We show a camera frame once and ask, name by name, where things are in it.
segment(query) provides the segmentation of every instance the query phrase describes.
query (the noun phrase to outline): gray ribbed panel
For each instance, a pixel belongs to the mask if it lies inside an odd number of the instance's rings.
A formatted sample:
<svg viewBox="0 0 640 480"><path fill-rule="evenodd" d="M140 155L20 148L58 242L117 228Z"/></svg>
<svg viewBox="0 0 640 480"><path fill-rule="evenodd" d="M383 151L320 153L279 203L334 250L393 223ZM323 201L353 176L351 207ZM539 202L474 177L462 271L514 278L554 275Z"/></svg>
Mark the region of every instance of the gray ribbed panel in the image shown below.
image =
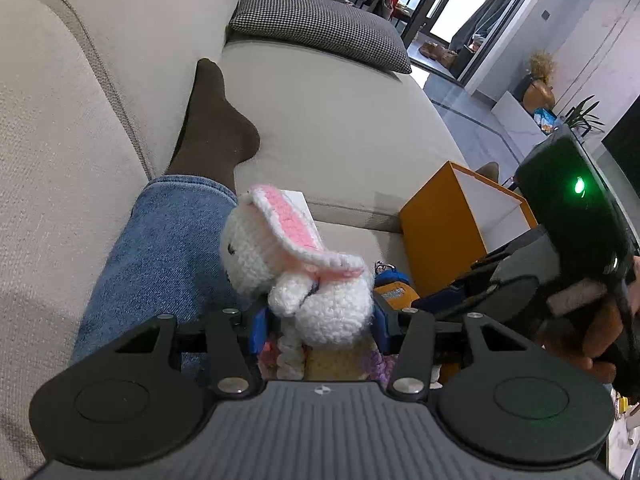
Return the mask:
<svg viewBox="0 0 640 480"><path fill-rule="evenodd" d="M49 465L36 480L578 480L608 479L585 463L561 472L487 464L447 439L430 412L385 397L375 383L269 383L226 402L181 450L126 471Z"/></svg>

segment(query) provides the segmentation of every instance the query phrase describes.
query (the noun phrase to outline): purple crocheted item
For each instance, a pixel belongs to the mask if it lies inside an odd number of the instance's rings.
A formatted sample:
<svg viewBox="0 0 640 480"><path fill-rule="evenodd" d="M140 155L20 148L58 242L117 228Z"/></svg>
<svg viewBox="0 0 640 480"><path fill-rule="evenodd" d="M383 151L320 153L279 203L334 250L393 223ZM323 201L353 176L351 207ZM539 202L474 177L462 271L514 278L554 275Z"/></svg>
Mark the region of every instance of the purple crocheted item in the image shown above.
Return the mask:
<svg viewBox="0 0 640 480"><path fill-rule="evenodd" d="M397 355L383 356L377 349L372 350L369 353L369 365L366 367L369 370L369 379L378 381L383 388L386 388L397 360Z"/></svg>

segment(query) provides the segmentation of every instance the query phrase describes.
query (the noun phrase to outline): bunny ear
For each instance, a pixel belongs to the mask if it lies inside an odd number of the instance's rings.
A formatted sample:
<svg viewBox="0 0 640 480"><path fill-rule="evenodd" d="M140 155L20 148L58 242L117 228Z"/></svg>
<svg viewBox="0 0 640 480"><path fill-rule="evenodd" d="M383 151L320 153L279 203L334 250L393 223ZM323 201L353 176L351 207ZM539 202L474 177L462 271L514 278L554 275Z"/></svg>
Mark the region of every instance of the bunny ear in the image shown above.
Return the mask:
<svg viewBox="0 0 640 480"><path fill-rule="evenodd" d="M366 270L361 257L327 250L315 226L281 190L267 185L255 186L249 196L284 250L300 262L344 278L359 276Z"/></svg>

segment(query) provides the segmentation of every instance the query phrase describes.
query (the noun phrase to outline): brown vase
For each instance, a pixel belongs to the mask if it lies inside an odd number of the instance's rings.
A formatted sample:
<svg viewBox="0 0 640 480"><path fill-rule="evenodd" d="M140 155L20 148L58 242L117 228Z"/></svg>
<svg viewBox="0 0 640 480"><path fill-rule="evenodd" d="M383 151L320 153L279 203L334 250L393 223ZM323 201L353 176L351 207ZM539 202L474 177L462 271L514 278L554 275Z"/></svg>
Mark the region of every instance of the brown vase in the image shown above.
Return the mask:
<svg viewBox="0 0 640 480"><path fill-rule="evenodd" d="M524 98L522 99L522 106L524 109L532 114L538 108L546 108L551 110L556 105L556 98L548 85L536 79L533 81L527 91L524 92Z"/></svg>

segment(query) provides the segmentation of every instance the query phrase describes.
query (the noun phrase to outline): sofa backrest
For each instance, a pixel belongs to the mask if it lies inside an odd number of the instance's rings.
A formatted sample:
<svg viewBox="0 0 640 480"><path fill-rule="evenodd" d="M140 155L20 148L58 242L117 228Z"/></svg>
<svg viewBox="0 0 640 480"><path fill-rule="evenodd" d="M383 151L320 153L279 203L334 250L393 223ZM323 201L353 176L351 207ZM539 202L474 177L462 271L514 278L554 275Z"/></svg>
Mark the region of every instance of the sofa backrest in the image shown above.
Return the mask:
<svg viewBox="0 0 640 480"><path fill-rule="evenodd" d="M68 364L108 253L172 156L237 0L0 0L0 478L43 462L28 406Z"/></svg>

